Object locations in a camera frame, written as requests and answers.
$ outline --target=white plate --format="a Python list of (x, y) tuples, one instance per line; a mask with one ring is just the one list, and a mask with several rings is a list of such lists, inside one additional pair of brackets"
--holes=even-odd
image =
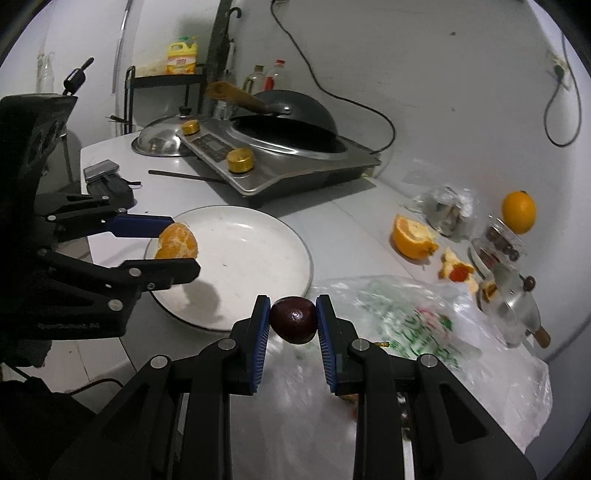
[[(187, 225), (199, 245), (199, 277), (190, 284), (154, 291), (176, 318), (208, 330), (229, 331), (252, 313), (257, 295), (271, 302), (306, 294), (312, 258), (301, 238), (266, 213), (243, 207), (211, 206), (174, 219)], [(158, 239), (145, 258), (154, 258)]]

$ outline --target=electrical outlet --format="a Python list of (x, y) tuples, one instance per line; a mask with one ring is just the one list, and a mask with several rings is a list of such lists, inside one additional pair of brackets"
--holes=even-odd
[(546, 71), (552, 75), (552, 78), (558, 80), (556, 78), (556, 73), (554, 72), (554, 67), (557, 65), (564, 70), (564, 77), (562, 78), (561, 85), (568, 91), (570, 91), (571, 85), (573, 83), (572, 75), (570, 73), (569, 66), (567, 65), (566, 61), (559, 57), (556, 53), (547, 50), (546, 51), (546, 60), (547, 60), (547, 69)]

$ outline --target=yellow bottle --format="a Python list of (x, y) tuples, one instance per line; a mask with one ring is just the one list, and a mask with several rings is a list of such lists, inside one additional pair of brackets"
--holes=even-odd
[(179, 38), (168, 48), (168, 60), (166, 62), (166, 74), (195, 74), (197, 67), (197, 42), (187, 44), (189, 37)]

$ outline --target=chopstick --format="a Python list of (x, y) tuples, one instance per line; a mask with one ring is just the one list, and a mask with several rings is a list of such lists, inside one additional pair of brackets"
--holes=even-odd
[(177, 177), (179, 179), (201, 180), (201, 181), (208, 181), (210, 183), (226, 183), (226, 181), (222, 180), (222, 179), (213, 179), (210, 177), (200, 177), (198, 175), (189, 175), (187, 173), (176, 173), (173, 171), (148, 170), (148, 173), (150, 175), (162, 175), (163, 177)]

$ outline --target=smartphone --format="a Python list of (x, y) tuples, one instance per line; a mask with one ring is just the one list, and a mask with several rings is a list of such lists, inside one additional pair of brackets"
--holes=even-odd
[(109, 173), (114, 173), (119, 170), (117, 163), (111, 160), (103, 160), (96, 165), (86, 167), (84, 171), (84, 178), (86, 183), (104, 177)]

